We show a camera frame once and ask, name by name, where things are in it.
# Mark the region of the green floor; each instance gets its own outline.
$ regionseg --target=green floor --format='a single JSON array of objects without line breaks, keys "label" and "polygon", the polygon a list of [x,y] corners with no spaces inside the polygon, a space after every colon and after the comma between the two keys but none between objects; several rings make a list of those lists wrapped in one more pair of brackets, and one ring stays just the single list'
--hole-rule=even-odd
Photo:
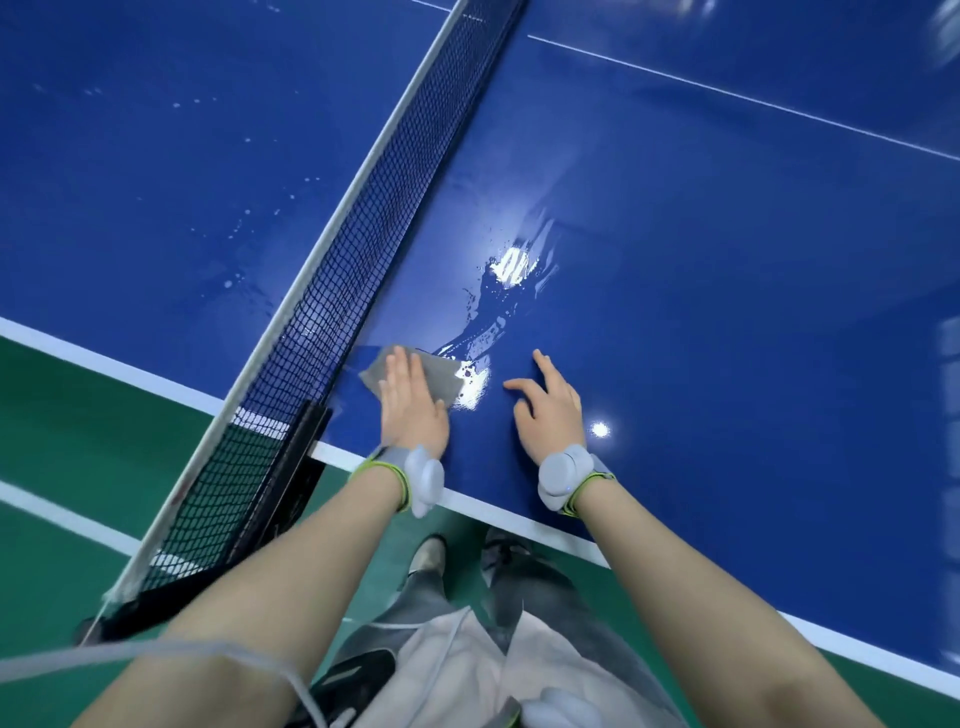
[{"label": "green floor", "polygon": [[[0,480],[123,533],[143,534],[206,422],[206,415],[0,339]],[[328,471],[310,508],[320,507],[344,477]],[[475,558],[485,530],[439,508],[422,521],[395,518],[350,604],[338,642],[384,608],[414,548],[433,531],[450,542],[451,600],[481,609],[484,586]],[[126,561],[4,503],[0,553],[0,657],[69,644],[77,622],[96,611],[100,594]],[[683,702],[612,574],[566,554],[552,557]],[[891,728],[960,725],[960,703],[828,657]],[[0,724],[68,725],[116,671],[84,669],[0,686]]]}]

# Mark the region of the sneaker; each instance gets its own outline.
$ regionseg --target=sneaker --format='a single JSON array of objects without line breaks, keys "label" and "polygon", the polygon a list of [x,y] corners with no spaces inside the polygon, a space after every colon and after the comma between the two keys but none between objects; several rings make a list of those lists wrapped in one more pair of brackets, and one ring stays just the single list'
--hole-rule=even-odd
[{"label": "sneaker", "polygon": [[488,587],[493,582],[493,572],[498,566],[509,564],[514,554],[532,553],[529,544],[526,539],[491,526],[480,552],[480,574]]},{"label": "sneaker", "polygon": [[414,557],[410,560],[407,576],[414,571],[438,571],[444,575],[446,568],[446,539],[439,533],[427,536],[417,547]]}]

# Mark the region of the right hand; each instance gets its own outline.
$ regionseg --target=right hand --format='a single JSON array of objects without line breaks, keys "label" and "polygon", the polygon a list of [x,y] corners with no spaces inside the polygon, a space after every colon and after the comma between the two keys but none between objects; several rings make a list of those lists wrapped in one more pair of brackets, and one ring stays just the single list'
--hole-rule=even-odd
[{"label": "right hand", "polygon": [[508,379],[506,389],[518,390],[525,399],[514,406],[516,431],[527,454],[537,463],[570,445],[586,446],[580,395],[566,383],[549,356],[534,350],[534,361],[543,373],[546,391],[533,379]]}]

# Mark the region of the table tennis net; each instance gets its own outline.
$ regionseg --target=table tennis net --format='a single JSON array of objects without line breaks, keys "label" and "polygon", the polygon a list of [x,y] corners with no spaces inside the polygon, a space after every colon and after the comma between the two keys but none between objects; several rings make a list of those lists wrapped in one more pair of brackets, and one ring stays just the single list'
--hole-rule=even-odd
[{"label": "table tennis net", "polygon": [[447,33],[443,44],[415,94],[407,97],[405,112],[230,424],[182,501],[168,502],[176,515],[162,540],[150,545],[152,560],[137,578],[137,594],[221,568],[235,557],[235,542],[264,496],[265,478],[290,426],[305,402],[325,402],[330,394],[522,5],[523,0],[468,0],[447,19],[438,36],[440,42]]}]

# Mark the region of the blue table surface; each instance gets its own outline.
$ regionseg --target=blue table surface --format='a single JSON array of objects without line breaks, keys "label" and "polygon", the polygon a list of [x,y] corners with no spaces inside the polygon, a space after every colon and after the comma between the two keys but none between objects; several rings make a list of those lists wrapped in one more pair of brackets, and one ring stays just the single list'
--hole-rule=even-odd
[{"label": "blue table surface", "polygon": [[[499,386],[539,346],[683,537],[785,612],[944,667],[948,31],[936,3],[680,5],[532,0],[326,437],[375,444],[355,374],[379,346],[469,359],[448,485],[586,535],[537,501]],[[0,316],[221,397],[443,20],[4,6]]]}]

